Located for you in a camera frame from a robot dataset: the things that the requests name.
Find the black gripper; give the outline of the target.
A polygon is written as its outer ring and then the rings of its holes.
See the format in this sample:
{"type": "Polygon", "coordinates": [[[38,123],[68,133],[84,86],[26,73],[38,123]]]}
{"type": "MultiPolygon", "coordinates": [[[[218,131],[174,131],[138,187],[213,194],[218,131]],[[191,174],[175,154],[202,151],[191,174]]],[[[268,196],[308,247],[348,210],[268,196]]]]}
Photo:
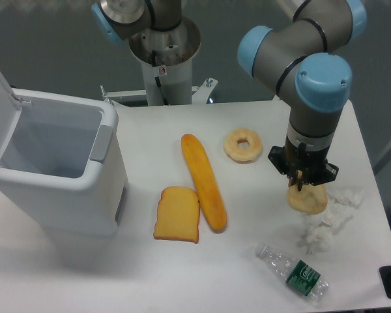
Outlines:
{"type": "Polygon", "coordinates": [[[328,148],[309,151],[305,143],[295,147],[286,142],[283,147],[273,146],[268,159],[288,178],[288,187],[296,185],[300,192],[303,185],[323,185],[336,179],[339,168],[328,162],[327,154],[328,148]]]}

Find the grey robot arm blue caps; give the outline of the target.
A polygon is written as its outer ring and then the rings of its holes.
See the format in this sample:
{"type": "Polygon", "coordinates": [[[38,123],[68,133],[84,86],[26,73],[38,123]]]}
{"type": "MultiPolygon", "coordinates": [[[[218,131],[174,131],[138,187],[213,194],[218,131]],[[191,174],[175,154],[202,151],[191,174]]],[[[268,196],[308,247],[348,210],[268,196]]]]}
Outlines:
{"type": "MultiPolygon", "coordinates": [[[[201,36],[180,1],[96,1],[91,10],[108,39],[128,41],[141,63],[148,104],[191,103],[201,36]]],[[[239,65],[290,106],[285,144],[268,155],[290,185],[317,186],[338,174],[326,157],[352,72],[334,51],[361,34],[366,20],[360,1],[296,1],[290,26],[254,27],[239,44],[239,65]]]]}

